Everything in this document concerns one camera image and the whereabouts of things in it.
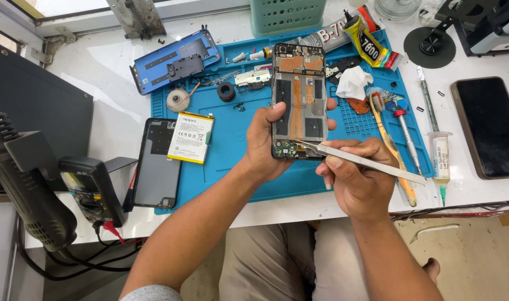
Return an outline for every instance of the green plastic basket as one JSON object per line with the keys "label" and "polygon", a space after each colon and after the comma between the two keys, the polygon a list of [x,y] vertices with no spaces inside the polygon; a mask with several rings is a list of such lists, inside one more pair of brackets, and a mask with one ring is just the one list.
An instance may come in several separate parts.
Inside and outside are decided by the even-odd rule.
{"label": "green plastic basket", "polygon": [[257,38],[321,27],[327,0],[250,0],[251,31]]}

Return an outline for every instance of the black smartphone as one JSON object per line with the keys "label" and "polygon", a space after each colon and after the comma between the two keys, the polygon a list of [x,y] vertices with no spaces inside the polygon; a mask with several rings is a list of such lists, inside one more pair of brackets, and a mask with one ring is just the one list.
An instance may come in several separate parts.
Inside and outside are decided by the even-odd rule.
{"label": "black smartphone", "polygon": [[478,176],[509,178],[509,93],[499,77],[459,80],[451,86]]}
{"label": "black smartphone", "polygon": [[278,43],[273,48],[272,106],[284,102],[286,111],[273,123],[273,157],[323,160],[294,140],[327,140],[325,51],[321,47]]}
{"label": "black smartphone", "polygon": [[176,120],[149,118],[139,151],[132,204],[171,209],[176,204],[182,161],[167,157]]}

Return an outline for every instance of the hand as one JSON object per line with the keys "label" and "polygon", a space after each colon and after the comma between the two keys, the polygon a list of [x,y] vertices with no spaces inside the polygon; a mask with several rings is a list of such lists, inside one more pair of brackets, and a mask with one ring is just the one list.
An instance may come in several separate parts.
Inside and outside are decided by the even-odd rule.
{"label": "hand", "polygon": [[[332,140],[322,144],[399,168],[396,158],[378,138],[370,137],[364,142]],[[324,176],[328,188],[334,184],[338,205],[352,219],[371,223],[388,217],[388,203],[396,177],[359,167],[335,156],[327,156],[316,168],[316,173]]]}
{"label": "hand", "polygon": [[[334,110],[336,101],[327,99],[327,110]],[[279,102],[275,106],[259,108],[249,129],[247,129],[247,151],[241,163],[258,181],[272,181],[283,174],[295,160],[275,159],[272,152],[271,123],[277,121],[286,111],[286,104]],[[328,118],[329,130],[336,128],[336,121]]]}

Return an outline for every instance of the digital multimeter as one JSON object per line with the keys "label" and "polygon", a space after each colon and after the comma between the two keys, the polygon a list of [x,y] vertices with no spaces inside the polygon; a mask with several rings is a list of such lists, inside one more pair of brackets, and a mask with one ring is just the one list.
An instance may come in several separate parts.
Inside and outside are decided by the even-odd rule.
{"label": "digital multimeter", "polygon": [[114,227],[122,227],[126,217],[103,161],[67,156],[59,160],[59,171],[69,193],[90,223],[111,221]]}

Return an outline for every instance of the toothbrush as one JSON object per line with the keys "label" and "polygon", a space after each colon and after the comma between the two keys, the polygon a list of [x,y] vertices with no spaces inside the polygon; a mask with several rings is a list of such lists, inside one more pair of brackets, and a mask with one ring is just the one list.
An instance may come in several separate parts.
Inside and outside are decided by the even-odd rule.
{"label": "toothbrush", "polygon": [[[385,145],[391,151],[392,155],[398,160],[399,168],[407,171],[407,168],[405,168],[405,164],[403,163],[403,159],[401,158],[401,154],[396,147],[396,143],[392,140],[392,136],[386,132],[383,122],[381,121],[380,112],[385,109],[385,104],[383,103],[379,92],[374,92],[370,95],[370,105],[372,107],[373,116],[377,121],[379,132],[381,132],[381,137],[383,137],[383,141],[385,141]],[[412,183],[402,178],[398,178],[397,180],[399,181],[401,188],[403,188],[403,192],[407,197],[407,201],[409,201],[409,205],[411,205],[411,207],[416,207],[416,194],[412,187]]]}

